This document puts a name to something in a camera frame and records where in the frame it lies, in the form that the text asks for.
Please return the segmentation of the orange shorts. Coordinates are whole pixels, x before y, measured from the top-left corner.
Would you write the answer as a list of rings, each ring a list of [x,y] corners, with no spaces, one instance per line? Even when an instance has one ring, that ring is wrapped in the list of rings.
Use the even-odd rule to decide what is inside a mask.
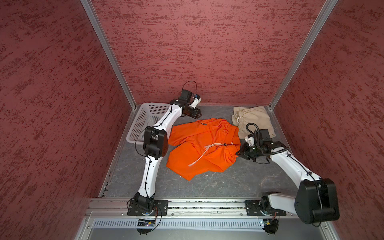
[[[167,167],[188,181],[206,172],[224,172],[236,162],[241,148],[239,128],[224,119],[174,126],[169,144],[176,148]]]

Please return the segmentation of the beige drawstring shorts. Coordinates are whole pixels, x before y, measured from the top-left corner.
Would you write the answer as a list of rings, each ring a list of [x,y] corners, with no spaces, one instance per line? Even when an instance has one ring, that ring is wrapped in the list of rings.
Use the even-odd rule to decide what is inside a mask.
[[[239,128],[241,140],[250,134],[246,130],[246,125],[249,123],[256,124],[260,130],[267,129],[271,138],[276,137],[271,118],[263,106],[254,108],[234,107],[231,119],[233,125]]]

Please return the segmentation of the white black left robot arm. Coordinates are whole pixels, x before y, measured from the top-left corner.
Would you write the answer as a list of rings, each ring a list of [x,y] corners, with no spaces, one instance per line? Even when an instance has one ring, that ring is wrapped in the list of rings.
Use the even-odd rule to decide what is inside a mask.
[[[138,192],[133,201],[138,209],[149,215],[155,209],[156,179],[163,157],[169,148],[169,137],[173,124],[182,115],[198,119],[202,116],[197,105],[201,102],[199,95],[193,95],[191,100],[176,99],[171,101],[167,111],[153,126],[144,129],[143,157],[145,158],[145,170]]]

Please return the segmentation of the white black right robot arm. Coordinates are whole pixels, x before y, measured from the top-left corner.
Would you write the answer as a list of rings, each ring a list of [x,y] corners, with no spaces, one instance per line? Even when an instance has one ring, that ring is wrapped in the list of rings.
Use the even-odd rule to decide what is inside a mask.
[[[264,193],[255,207],[251,207],[252,211],[272,217],[282,211],[288,212],[297,215],[307,225],[340,218],[335,183],[305,167],[283,143],[267,142],[259,146],[244,143],[236,155],[254,162],[259,157],[266,157],[268,163],[276,163],[298,188],[294,197],[281,193]]]

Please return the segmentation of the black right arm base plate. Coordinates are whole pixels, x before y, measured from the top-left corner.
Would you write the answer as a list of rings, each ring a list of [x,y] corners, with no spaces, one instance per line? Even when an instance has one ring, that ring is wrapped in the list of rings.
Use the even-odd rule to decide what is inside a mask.
[[[265,200],[247,200],[245,201],[247,216],[253,217],[280,217],[286,216],[283,210],[273,209]]]

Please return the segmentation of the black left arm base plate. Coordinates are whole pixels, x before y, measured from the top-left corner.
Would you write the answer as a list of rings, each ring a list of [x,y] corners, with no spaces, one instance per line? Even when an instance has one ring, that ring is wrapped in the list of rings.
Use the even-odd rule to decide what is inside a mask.
[[[168,212],[168,200],[151,200],[148,204],[140,204],[131,200],[128,204],[128,216],[166,216]]]

